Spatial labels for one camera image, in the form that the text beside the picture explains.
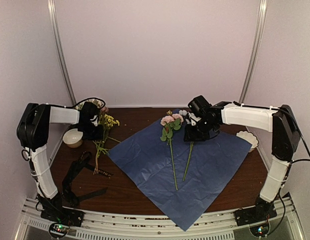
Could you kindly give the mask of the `yellow flower bunch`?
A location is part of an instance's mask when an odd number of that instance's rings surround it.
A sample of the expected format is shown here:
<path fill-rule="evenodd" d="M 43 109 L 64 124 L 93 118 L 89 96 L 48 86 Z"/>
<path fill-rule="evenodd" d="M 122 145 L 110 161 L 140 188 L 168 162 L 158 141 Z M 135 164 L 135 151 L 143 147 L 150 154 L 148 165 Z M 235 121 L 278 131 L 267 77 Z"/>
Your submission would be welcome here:
<path fill-rule="evenodd" d="M 106 141 L 108 139 L 111 139 L 117 143 L 120 141 L 110 137 L 110 131 L 114 127 L 119 127 L 120 126 L 120 121 L 118 119 L 115 119 L 113 116 L 104 113 L 99 122 L 98 122 L 98 127 L 102 127 L 102 137 L 99 140 L 94 140 L 93 143 L 96 147 L 96 154 L 95 154 L 95 167 L 93 174 L 96 175 L 99 173 L 99 157 L 101 154 L 103 155 L 109 155 L 109 149 L 105 148 Z"/>

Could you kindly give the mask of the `light blue flower stem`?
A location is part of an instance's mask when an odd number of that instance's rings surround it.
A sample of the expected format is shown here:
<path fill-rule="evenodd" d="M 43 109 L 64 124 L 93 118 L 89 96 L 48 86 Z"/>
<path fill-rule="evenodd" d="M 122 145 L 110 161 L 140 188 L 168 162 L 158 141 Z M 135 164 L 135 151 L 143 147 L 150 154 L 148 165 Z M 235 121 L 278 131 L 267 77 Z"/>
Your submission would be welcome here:
<path fill-rule="evenodd" d="M 189 111 L 186 111 L 186 110 L 180 110 L 179 111 L 179 114 L 182 116 L 182 118 L 184 119 L 185 122 L 186 122 L 186 114 L 188 112 Z M 186 162 L 186 166 L 185 166 L 185 170 L 184 170 L 184 174 L 183 174 L 183 178 L 182 178 L 183 182 L 186 180 L 186 177 L 187 177 L 187 173 L 189 170 L 190 161 L 191 161 L 191 157 L 192 157 L 193 148 L 194 148 L 194 142 L 191 141 L 191 142 L 189 142 L 189 153 L 188 153 L 187 162 Z"/>

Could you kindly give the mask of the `pink rose stem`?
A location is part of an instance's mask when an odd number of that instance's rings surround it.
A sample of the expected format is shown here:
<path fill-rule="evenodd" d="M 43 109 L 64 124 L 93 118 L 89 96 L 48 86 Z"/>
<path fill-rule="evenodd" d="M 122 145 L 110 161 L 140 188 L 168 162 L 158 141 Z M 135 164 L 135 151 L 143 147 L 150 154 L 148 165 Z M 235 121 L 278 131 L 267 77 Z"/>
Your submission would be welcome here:
<path fill-rule="evenodd" d="M 173 113 L 171 110 L 167 111 L 166 116 L 160 120 L 160 125 L 162 126 L 160 140 L 162 142 L 166 142 L 169 146 L 174 187 L 176 191 L 178 190 L 178 183 L 173 150 L 173 136 L 175 132 L 182 128 L 183 122 L 184 120 L 182 115 L 179 113 Z"/>

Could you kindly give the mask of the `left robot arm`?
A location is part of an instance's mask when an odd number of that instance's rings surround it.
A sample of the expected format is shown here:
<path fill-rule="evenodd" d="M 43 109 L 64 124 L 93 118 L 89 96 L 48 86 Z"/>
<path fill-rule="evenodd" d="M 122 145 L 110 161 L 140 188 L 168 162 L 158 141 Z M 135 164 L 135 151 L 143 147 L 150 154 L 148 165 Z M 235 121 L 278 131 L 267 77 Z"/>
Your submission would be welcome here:
<path fill-rule="evenodd" d="M 77 108 L 76 105 L 29 103 L 17 126 L 17 138 L 23 148 L 21 154 L 29 163 L 30 173 L 37 187 L 38 201 L 56 222 L 62 222 L 67 218 L 67 211 L 62 207 L 63 200 L 71 207 L 77 207 L 80 202 L 101 196 L 107 191 L 103 188 L 80 197 L 72 192 L 72 182 L 83 168 L 93 169 L 88 163 L 92 157 L 89 151 L 72 162 L 62 181 L 62 191 L 58 191 L 54 183 L 47 158 L 51 124 L 75 125 L 75 130 L 82 134 L 83 140 L 98 140 L 104 136 L 104 128 L 98 123 L 102 107 L 93 101 L 94 98 L 90 97 L 78 102 L 81 108 Z"/>

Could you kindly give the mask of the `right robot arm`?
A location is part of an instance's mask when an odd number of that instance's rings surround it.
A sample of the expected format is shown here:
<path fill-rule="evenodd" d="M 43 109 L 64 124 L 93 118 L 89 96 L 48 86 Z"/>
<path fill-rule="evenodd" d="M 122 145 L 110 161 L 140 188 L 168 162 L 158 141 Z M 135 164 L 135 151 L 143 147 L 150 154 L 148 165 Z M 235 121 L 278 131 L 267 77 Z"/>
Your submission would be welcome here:
<path fill-rule="evenodd" d="M 254 106 L 236 101 L 209 103 L 202 95 L 187 104 L 190 123 L 184 130 L 184 141 L 204 142 L 212 139 L 222 125 L 242 126 L 268 133 L 271 162 L 264 185 L 251 210 L 254 220 L 263 220 L 288 180 L 291 167 L 298 162 L 310 162 L 310 149 L 297 123 L 292 108 Z"/>

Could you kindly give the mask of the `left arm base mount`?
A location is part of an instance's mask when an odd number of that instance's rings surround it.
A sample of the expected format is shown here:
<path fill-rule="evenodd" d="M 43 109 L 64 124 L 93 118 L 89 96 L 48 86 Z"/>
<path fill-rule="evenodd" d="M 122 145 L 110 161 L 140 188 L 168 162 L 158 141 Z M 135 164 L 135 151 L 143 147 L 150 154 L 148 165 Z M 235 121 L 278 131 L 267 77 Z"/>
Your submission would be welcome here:
<path fill-rule="evenodd" d="M 54 239 L 64 238 L 71 227 L 81 227 L 84 219 L 84 212 L 70 208 L 62 208 L 62 211 L 53 211 L 43 209 L 40 217 L 51 221 L 48 227 L 48 233 Z"/>

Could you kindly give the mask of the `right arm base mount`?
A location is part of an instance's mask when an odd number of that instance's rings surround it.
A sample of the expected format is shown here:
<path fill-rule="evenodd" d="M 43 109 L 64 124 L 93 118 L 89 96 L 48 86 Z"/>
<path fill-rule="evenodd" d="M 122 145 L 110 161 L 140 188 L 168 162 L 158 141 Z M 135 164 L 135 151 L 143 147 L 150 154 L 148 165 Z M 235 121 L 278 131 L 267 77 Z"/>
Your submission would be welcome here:
<path fill-rule="evenodd" d="M 277 216 L 274 202 L 267 202 L 257 198 L 255 205 L 248 208 L 239 208 L 234 212 L 238 227 L 249 225 L 250 233 L 257 238 L 264 238 L 271 230 L 269 220 Z"/>

